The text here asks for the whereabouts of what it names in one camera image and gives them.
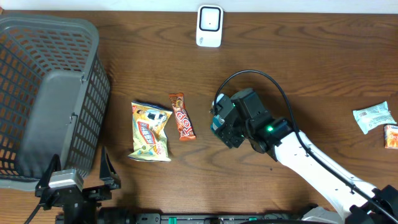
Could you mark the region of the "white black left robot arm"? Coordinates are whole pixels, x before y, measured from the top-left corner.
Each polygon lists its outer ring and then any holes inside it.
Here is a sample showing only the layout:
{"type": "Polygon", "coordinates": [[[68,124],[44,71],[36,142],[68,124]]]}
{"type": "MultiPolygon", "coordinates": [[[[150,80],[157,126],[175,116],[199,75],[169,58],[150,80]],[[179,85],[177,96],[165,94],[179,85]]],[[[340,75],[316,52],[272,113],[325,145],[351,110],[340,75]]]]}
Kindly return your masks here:
{"type": "Polygon", "coordinates": [[[105,147],[101,149],[99,179],[103,185],[84,188],[81,174],[76,169],[63,170],[60,156],[53,155],[35,187],[39,203],[25,222],[30,223],[40,209],[58,207],[63,213],[56,223],[135,223],[136,217],[126,208],[102,207],[103,201],[112,199],[112,191],[121,188],[105,147]]]}

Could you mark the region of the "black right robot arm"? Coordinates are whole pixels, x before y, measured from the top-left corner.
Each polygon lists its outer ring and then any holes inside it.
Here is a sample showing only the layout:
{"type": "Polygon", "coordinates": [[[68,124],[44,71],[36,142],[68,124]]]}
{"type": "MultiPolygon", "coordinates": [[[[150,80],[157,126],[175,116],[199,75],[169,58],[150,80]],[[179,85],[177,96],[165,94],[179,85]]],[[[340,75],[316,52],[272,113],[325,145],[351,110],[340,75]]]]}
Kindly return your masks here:
{"type": "Polygon", "coordinates": [[[275,119],[256,93],[217,96],[211,129],[229,148],[248,140],[260,154],[293,170],[335,209],[341,223],[397,223],[397,189],[378,189],[328,157],[293,122],[275,119]]]}

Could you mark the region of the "orange tissue pack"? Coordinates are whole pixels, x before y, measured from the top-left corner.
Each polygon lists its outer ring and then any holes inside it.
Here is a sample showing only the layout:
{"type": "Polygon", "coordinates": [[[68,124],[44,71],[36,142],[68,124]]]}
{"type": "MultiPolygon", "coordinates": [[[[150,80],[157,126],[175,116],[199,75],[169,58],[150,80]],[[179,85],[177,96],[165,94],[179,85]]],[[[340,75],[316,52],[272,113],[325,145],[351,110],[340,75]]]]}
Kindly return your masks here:
{"type": "Polygon", "coordinates": [[[385,125],[384,138],[386,149],[398,149],[398,127],[396,125],[385,125]]]}

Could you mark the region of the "yellow snack bag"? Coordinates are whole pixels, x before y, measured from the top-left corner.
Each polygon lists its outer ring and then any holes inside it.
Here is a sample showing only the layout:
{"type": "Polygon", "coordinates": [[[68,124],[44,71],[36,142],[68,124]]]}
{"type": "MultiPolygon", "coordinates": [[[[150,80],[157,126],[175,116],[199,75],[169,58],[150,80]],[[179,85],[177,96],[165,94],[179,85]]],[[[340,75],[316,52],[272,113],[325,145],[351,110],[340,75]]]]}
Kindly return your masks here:
{"type": "Polygon", "coordinates": [[[133,152],[128,158],[145,162],[170,162],[165,125],[172,111],[161,106],[131,102],[133,152]]]}

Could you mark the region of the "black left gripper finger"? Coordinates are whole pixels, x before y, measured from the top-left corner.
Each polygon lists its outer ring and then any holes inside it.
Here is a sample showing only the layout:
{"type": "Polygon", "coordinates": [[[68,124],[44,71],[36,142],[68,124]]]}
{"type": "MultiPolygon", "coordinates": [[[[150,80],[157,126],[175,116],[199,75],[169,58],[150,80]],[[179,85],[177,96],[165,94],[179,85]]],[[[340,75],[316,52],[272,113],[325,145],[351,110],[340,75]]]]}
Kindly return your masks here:
{"type": "Polygon", "coordinates": [[[50,161],[49,166],[47,167],[47,170],[42,175],[42,178],[38,181],[35,189],[39,190],[48,187],[52,173],[60,170],[61,170],[60,157],[58,154],[54,154],[50,161]]]}
{"type": "Polygon", "coordinates": [[[101,149],[101,162],[100,162],[100,172],[99,178],[105,184],[119,184],[120,177],[116,173],[114,167],[111,164],[111,161],[108,156],[108,152],[105,146],[101,149]]]}

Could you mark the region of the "teal mouthwash bottle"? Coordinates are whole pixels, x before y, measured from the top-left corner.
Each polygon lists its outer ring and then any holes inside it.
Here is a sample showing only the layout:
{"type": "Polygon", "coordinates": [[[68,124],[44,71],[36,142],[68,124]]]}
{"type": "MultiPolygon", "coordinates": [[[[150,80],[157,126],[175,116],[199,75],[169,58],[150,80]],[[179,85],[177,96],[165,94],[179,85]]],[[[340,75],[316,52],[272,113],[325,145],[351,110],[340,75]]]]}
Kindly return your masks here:
{"type": "MultiPolygon", "coordinates": [[[[217,103],[220,102],[220,100],[224,97],[223,93],[220,93],[216,101],[212,102],[212,105],[215,106],[217,103]]],[[[212,119],[212,124],[211,124],[211,130],[215,132],[217,129],[219,129],[224,123],[224,119],[220,115],[214,115],[212,119]]]]}

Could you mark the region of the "white teal wipes pack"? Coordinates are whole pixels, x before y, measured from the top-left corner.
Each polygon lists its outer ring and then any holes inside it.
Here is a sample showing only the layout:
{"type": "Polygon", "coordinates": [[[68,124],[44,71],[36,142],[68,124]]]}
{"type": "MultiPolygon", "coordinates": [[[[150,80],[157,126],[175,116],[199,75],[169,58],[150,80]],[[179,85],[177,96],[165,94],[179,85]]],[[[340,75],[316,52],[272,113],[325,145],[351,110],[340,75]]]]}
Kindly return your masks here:
{"type": "Polygon", "coordinates": [[[353,116],[363,134],[384,124],[397,124],[386,101],[361,110],[353,110],[353,116]]]}

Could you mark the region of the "red chocolate bar wrapper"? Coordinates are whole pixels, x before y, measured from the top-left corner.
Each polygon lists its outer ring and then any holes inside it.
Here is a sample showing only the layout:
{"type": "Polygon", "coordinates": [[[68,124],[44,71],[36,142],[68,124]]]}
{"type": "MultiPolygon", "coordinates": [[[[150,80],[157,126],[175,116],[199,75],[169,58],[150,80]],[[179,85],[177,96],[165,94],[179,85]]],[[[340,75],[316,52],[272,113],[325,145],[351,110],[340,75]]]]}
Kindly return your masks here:
{"type": "Polygon", "coordinates": [[[183,93],[171,93],[169,95],[172,108],[175,115],[177,129],[179,132],[180,141],[195,140],[197,137],[193,131],[193,126],[188,113],[185,108],[184,94],[183,93]]]}

